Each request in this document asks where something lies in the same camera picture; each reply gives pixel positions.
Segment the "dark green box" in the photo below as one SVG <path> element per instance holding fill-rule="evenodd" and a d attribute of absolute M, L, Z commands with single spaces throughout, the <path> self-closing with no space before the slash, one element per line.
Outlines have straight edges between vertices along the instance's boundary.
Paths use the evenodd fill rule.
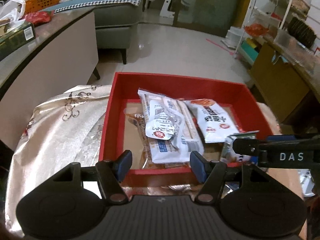
<path fill-rule="evenodd" d="M 24 22 L 19 27 L 0 37 L 0 60 L 36 38 L 35 27 Z"/>

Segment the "blue mat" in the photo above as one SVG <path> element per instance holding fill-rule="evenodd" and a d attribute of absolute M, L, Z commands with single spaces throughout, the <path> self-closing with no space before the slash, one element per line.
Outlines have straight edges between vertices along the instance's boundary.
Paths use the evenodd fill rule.
<path fill-rule="evenodd" d="M 71 0 L 63 3 L 56 4 L 51 7 L 47 7 L 42 11 L 54 11 L 54 13 L 72 10 L 76 8 L 99 6 L 106 4 L 121 4 L 130 3 L 135 6 L 139 6 L 141 0 Z"/>

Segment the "red tray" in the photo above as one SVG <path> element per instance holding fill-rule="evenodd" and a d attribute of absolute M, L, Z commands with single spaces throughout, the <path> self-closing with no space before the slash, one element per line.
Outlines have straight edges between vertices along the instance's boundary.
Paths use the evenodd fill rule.
<path fill-rule="evenodd" d="M 258 139 L 272 134 L 256 100 L 244 84 L 186 76 L 117 72 L 103 125 L 99 160 L 115 160 L 123 152 L 124 109 L 127 103 L 140 103 L 139 88 L 185 100 L 213 99 L 222 106 L 230 107 L 243 130 L 259 130 Z M 159 187 L 191 183 L 197 182 L 190 168 L 171 168 L 130 170 L 122 185 Z"/>

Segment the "black and white trim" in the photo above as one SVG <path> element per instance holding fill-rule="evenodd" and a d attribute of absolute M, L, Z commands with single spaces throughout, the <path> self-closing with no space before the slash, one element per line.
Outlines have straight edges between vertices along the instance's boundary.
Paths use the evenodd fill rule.
<path fill-rule="evenodd" d="M 97 5 L 106 5 L 106 4 L 116 4 L 116 3 L 131 3 L 132 5 L 139 6 L 141 0 L 99 0 L 99 1 L 92 1 L 86 3 L 78 3 L 70 6 L 65 6 L 59 9 L 56 9 L 54 13 L 68 11 L 72 9 L 88 7 L 88 6 L 97 6 Z"/>

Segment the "red plastic bag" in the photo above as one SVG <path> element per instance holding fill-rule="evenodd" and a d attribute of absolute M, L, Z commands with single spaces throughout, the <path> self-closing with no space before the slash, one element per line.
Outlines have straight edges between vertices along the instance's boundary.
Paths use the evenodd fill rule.
<path fill-rule="evenodd" d="M 27 22 L 31 22 L 35 26 L 37 26 L 40 24 L 50 22 L 52 19 L 52 16 L 53 16 L 53 11 L 51 12 L 43 11 L 43 12 L 28 13 L 25 15 L 24 18 Z"/>
<path fill-rule="evenodd" d="M 265 28 L 258 23 L 254 23 L 254 24 L 251 24 L 250 26 L 246 26 L 244 27 L 244 30 L 246 33 L 248 33 L 252 37 L 259 37 L 261 35 L 265 35 L 269 31 L 268 28 Z"/>

